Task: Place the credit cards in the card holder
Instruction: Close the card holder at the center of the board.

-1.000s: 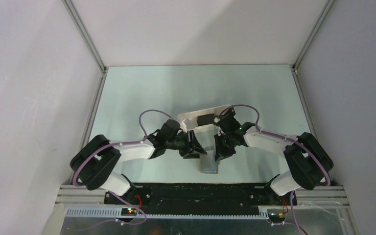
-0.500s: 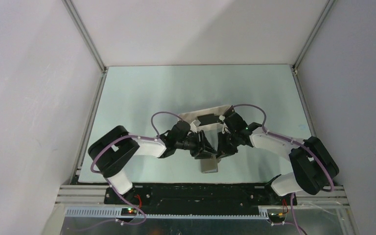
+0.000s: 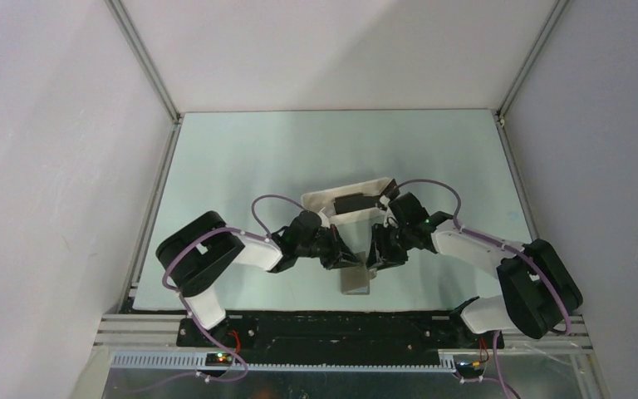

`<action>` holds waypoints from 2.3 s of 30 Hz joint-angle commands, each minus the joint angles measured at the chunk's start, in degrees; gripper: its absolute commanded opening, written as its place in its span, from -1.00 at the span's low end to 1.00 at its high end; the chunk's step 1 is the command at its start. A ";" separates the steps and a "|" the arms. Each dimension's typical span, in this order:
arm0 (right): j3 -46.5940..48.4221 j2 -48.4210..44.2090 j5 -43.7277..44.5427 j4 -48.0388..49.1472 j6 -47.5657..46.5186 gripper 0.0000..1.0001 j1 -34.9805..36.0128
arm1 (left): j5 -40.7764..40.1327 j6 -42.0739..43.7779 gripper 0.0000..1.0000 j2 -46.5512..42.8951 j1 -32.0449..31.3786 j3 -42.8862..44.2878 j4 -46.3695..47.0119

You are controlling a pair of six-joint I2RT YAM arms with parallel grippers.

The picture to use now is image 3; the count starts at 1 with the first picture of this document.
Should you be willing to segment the beige card holder wallet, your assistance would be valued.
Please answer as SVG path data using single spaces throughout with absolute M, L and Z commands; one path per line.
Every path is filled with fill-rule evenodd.
M 371 281 L 376 278 L 377 272 L 366 267 L 365 252 L 356 253 L 356 256 L 360 259 L 360 264 L 340 270 L 342 295 L 369 295 L 371 292 Z

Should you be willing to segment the white plastic tray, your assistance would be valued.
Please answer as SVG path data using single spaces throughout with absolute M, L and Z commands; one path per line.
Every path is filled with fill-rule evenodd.
M 384 217 L 387 205 L 399 194 L 396 180 L 382 177 L 305 193 L 301 196 L 301 204 L 329 224 L 339 226 Z

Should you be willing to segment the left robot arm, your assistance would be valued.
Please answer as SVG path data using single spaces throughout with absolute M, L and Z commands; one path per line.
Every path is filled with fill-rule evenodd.
M 178 294 L 198 324 L 198 336 L 214 347 L 229 335 L 214 283 L 230 265 L 282 273 L 304 258 L 317 259 L 326 270 L 362 264 L 338 228 L 310 210 L 267 237 L 230 227 L 219 213 L 208 211 L 159 244 L 155 257 L 164 268 L 162 284 Z

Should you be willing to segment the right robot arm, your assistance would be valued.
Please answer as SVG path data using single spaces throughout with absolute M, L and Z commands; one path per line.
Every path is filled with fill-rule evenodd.
M 582 294 L 546 240 L 522 243 L 471 229 L 455 214 L 429 214 L 411 193 L 382 195 L 377 207 L 384 220 L 372 227 L 370 269 L 402 266 L 410 251 L 425 250 L 498 281 L 498 295 L 471 298 L 453 310 L 449 334 L 458 346 L 472 347 L 484 333 L 497 331 L 533 339 L 571 332 L 572 312 L 582 305 Z

